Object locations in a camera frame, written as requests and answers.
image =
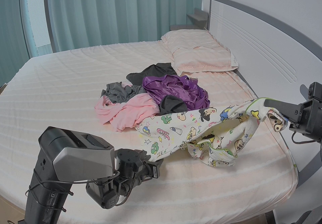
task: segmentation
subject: pink pillow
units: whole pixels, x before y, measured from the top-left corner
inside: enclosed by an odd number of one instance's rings
[[[238,68],[230,50],[220,46],[207,30],[170,31],[161,39],[171,50],[178,75],[182,72],[223,72]]]

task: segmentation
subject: white sticker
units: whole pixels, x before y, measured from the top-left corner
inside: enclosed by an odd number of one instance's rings
[[[236,57],[234,56],[234,54],[232,52],[230,52],[231,54],[231,66],[232,67],[238,67],[238,62]]]
[[[156,174],[156,167],[155,166],[153,166],[153,177],[158,178],[158,176]]]

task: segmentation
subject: yellow star print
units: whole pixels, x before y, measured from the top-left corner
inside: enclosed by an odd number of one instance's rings
[[[258,116],[260,112],[258,110],[254,111],[254,110],[251,110],[251,114],[253,115],[253,117],[257,118],[258,120],[260,120],[260,117]]]

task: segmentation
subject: cartoon print shirt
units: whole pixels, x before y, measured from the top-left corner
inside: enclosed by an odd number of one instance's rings
[[[135,128],[145,134],[139,139],[142,149],[151,154],[150,161],[181,148],[207,165],[232,166],[267,116],[276,132],[287,127],[288,120],[278,110],[265,107],[265,99],[148,117]]]

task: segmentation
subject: headboard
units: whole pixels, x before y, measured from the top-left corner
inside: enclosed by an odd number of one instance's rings
[[[307,100],[312,82],[322,83],[322,47],[266,13],[231,0],[210,0],[208,30],[234,54],[236,73],[258,97],[299,104]],[[282,132],[301,185],[322,166],[320,144],[296,145],[291,135]],[[300,134],[294,139],[307,140]]]

